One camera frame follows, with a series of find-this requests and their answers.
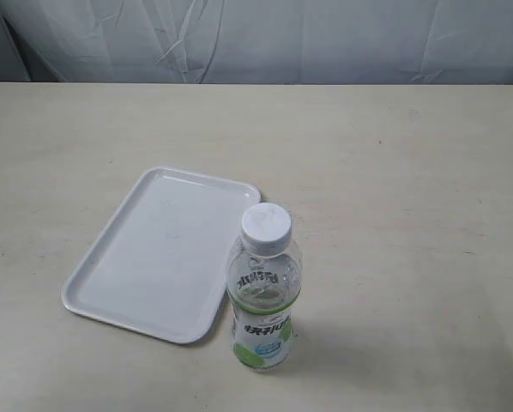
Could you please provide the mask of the grey wrinkled backdrop cloth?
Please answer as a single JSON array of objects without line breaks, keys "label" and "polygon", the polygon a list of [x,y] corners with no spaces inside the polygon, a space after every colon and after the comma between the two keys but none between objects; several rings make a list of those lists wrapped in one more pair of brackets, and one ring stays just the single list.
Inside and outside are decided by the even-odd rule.
[{"label": "grey wrinkled backdrop cloth", "polygon": [[513,84],[513,1],[0,1],[0,81]]}]

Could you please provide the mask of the white rectangular plastic tray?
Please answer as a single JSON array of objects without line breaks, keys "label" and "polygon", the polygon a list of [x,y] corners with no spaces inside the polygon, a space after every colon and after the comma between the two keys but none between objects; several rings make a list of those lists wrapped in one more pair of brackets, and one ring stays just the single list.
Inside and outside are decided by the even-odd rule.
[{"label": "white rectangular plastic tray", "polygon": [[171,167],[134,184],[62,290],[76,315],[176,344],[207,335],[253,185]]}]

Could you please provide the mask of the clear plastic bottle white cap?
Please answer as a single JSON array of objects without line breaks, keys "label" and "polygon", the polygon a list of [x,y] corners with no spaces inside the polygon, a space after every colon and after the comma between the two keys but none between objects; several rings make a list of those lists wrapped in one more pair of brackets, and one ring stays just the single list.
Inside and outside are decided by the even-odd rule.
[{"label": "clear plastic bottle white cap", "polygon": [[232,350],[246,367],[267,371],[288,357],[293,342],[291,310],[301,291],[302,274],[291,215],[276,203],[249,207],[226,264]]}]

